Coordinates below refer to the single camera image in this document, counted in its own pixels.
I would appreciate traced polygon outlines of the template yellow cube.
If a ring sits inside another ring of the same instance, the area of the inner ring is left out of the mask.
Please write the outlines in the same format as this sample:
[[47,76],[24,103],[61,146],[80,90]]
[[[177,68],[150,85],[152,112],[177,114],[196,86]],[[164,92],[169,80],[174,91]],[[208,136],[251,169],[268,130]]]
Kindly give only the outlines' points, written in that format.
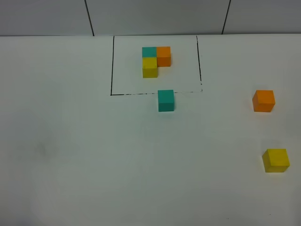
[[143,78],[157,78],[158,66],[156,57],[143,57]]

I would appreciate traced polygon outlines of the template orange cube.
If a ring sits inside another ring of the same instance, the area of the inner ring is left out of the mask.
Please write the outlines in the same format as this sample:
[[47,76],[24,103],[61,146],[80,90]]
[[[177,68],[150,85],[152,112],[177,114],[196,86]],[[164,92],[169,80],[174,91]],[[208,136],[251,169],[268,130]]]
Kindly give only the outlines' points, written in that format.
[[157,47],[157,66],[170,67],[171,66],[171,48]]

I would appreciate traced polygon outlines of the template teal cube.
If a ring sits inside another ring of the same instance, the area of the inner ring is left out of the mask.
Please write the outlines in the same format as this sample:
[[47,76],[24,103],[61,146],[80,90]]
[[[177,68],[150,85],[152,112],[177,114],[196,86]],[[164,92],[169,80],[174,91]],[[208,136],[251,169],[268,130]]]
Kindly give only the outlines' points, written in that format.
[[156,47],[142,47],[142,57],[157,57]]

